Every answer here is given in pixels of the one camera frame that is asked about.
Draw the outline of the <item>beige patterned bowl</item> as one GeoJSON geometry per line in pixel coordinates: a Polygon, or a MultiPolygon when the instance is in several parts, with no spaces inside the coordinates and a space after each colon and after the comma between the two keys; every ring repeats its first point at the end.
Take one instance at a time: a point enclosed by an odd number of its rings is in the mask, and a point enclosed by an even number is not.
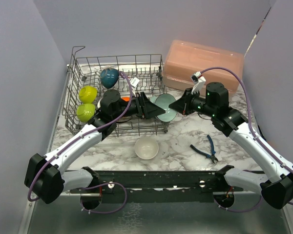
{"type": "Polygon", "coordinates": [[[150,160],[157,156],[159,145],[156,140],[145,136],[136,141],[134,151],[140,159],[150,160]]]}

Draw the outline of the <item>grey bowl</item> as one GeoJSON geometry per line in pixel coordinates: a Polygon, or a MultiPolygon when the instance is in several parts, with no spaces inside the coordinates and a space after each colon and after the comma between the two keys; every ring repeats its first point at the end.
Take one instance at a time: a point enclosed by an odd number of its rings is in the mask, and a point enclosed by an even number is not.
{"type": "Polygon", "coordinates": [[[101,107],[101,100],[102,100],[102,98],[98,101],[98,103],[97,103],[97,108],[99,109],[100,107],[101,107]]]}

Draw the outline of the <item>dark brown bowl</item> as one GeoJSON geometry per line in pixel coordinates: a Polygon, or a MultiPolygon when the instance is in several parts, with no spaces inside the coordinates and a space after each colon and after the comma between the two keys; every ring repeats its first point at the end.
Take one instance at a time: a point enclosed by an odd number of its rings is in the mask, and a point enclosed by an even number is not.
{"type": "Polygon", "coordinates": [[[105,68],[100,73],[100,80],[106,89],[112,88],[118,81],[119,71],[115,68],[105,68]]]}

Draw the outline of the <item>yellow-green bowl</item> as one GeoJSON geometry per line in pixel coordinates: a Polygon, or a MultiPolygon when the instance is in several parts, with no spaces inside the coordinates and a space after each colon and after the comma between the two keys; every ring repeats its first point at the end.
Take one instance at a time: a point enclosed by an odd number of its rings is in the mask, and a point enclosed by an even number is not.
{"type": "Polygon", "coordinates": [[[97,89],[92,86],[84,86],[79,91],[79,99],[84,104],[92,103],[97,96],[97,89]]]}

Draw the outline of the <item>celadon green bowl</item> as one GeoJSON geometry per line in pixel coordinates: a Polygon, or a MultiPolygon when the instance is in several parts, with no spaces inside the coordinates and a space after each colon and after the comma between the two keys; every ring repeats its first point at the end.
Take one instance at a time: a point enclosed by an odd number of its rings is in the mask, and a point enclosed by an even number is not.
{"type": "Polygon", "coordinates": [[[155,103],[156,102],[156,99],[157,99],[157,96],[152,96],[149,98],[149,100],[152,102],[152,103],[155,103]]]}

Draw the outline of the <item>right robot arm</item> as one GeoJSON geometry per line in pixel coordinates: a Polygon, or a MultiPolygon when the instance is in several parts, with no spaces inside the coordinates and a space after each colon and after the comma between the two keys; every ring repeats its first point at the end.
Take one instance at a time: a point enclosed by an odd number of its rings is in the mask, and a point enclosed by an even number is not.
{"type": "Polygon", "coordinates": [[[215,187],[221,191],[240,187],[260,194],[273,208],[282,209],[293,199],[293,164],[264,141],[241,112],[229,106],[229,92],[223,84],[209,83],[205,98],[200,97],[197,87],[199,84],[187,88],[169,107],[186,116],[197,112],[210,117],[213,126],[241,146],[264,172],[256,175],[226,166],[214,179],[215,187]]]}

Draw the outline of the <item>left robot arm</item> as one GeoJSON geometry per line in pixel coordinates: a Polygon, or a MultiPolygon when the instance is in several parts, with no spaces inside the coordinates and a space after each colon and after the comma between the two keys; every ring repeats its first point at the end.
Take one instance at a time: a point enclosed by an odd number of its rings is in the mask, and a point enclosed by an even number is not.
{"type": "Polygon", "coordinates": [[[82,188],[89,193],[95,191],[98,180],[91,169],[68,171],[68,167],[90,147],[107,138],[120,118],[134,115],[153,118],[164,113],[165,110],[152,103],[144,93],[124,101],[119,91],[107,90],[98,111],[77,134],[44,156],[35,154],[30,158],[24,180],[29,189],[27,199],[34,201],[31,195],[35,194],[49,204],[66,191],[82,188]]]}

